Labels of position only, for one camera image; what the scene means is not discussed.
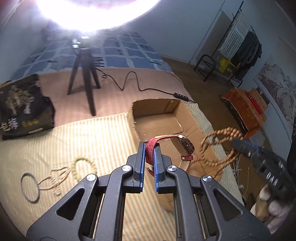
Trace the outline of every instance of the black plastic bag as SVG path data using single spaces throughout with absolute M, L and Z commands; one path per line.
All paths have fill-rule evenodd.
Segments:
M 3 140 L 54 128 L 55 109 L 42 95 L 34 74 L 0 88 L 0 134 Z

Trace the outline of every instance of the white chinese character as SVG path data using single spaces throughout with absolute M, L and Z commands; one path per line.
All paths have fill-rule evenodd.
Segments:
M 10 126 L 11 129 L 17 129 L 18 122 L 16 118 L 8 119 L 8 125 Z
M 8 127 L 7 123 L 1 123 L 1 128 L 3 131 L 10 131 L 10 127 Z

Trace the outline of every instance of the tripod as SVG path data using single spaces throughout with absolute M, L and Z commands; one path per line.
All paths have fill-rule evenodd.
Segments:
M 75 63 L 72 69 L 72 74 L 70 78 L 70 83 L 69 83 L 69 88 L 68 88 L 68 93 L 67 95 L 71 94 L 71 90 L 73 87 L 74 83 L 74 78 L 77 73 L 77 69 L 79 64 L 81 63 L 82 65 L 82 71 L 83 71 L 83 80 L 84 80 L 84 85 L 85 85 L 85 90 L 86 90 L 86 95 L 87 95 L 87 100 L 89 102 L 89 109 L 91 111 L 92 116 L 96 115 L 96 109 L 94 106 L 94 96 L 93 96 L 93 91 L 91 88 L 91 75 L 90 72 L 92 72 L 94 80 L 96 82 L 96 86 L 98 89 L 101 88 L 98 75 L 96 74 L 96 68 L 94 64 L 94 58 L 91 55 L 91 50 L 90 48 L 80 48 L 79 53 L 75 59 Z

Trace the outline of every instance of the cardboard box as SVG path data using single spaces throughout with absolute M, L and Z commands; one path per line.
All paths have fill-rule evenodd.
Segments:
M 250 94 L 256 100 L 261 110 L 265 111 L 268 105 L 266 104 L 262 96 L 258 93 L 258 91 L 255 88 L 252 88 Z
M 128 123 L 136 145 L 139 142 L 148 142 L 151 138 L 167 134 L 180 134 L 187 137 L 194 145 L 193 160 L 201 157 L 200 143 L 205 134 L 192 116 L 186 105 L 176 99 L 144 99 L 132 104 L 127 115 Z M 173 165 L 179 166 L 181 155 L 170 139 L 159 141 L 161 153 L 171 158 Z M 205 157 L 216 160 L 217 157 L 212 147 L 205 152 Z M 209 167 L 203 162 L 194 163 L 188 173 L 197 177 L 205 174 L 214 175 L 217 167 Z M 149 184 L 154 186 L 154 178 L 146 172 Z M 166 210 L 173 210 L 173 197 L 167 194 L 157 195 L 160 205 Z

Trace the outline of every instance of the metal rod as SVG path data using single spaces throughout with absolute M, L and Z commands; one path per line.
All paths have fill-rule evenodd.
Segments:
M 235 14 L 235 16 L 234 16 L 234 18 L 233 18 L 233 20 L 232 20 L 232 22 L 231 22 L 231 24 L 229 25 L 229 27 L 228 27 L 228 29 L 226 30 L 225 34 L 223 35 L 222 39 L 221 39 L 220 42 L 218 43 L 218 45 L 217 45 L 217 47 L 215 48 L 214 52 L 212 53 L 211 57 L 213 57 L 213 55 L 215 54 L 215 52 L 216 52 L 217 49 L 219 48 L 220 44 L 222 43 L 223 39 L 225 38 L 226 34 L 228 33 L 228 30 L 231 28 L 231 26 L 232 26 L 232 24 L 233 24 L 235 18 L 237 17 L 237 15 L 238 15 L 238 13 L 239 13 L 239 10 L 241 10 L 241 7 L 242 7 L 243 3 L 244 3 L 244 1 L 242 1 L 242 3 L 241 3 L 241 5 L 240 5 L 239 9 L 237 10 L 237 13 Z

